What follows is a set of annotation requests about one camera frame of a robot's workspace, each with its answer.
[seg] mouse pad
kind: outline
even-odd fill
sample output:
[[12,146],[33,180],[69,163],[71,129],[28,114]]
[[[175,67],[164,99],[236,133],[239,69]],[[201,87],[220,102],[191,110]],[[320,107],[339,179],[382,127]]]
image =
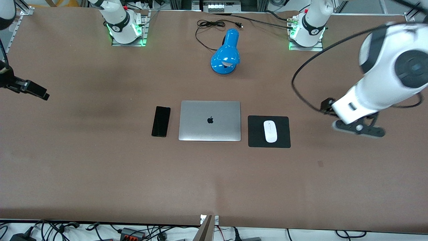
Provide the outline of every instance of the mouse pad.
[[[278,139],[274,143],[269,143],[265,138],[263,123],[273,121],[276,126]],[[248,146],[249,147],[272,147],[290,148],[290,125],[286,116],[248,116]]]

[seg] white mouse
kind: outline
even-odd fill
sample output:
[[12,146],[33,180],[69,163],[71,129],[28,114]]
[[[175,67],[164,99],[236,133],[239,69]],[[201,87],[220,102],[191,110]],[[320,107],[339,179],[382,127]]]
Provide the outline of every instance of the white mouse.
[[263,123],[265,127],[265,138],[269,143],[274,143],[278,139],[278,135],[276,134],[276,126],[275,122],[272,120],[267,120]]

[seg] smartphone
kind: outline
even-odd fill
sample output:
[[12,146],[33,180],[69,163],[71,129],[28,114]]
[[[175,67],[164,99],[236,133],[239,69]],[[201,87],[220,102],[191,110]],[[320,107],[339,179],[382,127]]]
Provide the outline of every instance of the smartphone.
[[155,120],[153,121],[152,136],[166,137],[168,130],[170,107],[156,106]]

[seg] lamp shade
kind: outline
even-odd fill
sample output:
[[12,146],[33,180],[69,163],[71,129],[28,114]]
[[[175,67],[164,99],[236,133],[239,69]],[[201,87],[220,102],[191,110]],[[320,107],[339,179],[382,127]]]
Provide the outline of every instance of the lamp shade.
[[227,30],[224,44],[215,52],[211,58],[211,68],[221,75],[232,73],[236,65],[241,62],[238,45],[239,32],[231,28]]

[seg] silver laptop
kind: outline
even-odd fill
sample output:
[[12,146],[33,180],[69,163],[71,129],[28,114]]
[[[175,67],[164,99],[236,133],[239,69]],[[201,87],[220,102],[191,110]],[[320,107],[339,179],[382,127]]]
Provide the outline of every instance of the silver laptop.
[[240,102],[182,101],[178,139],[208,142],[240,141]]

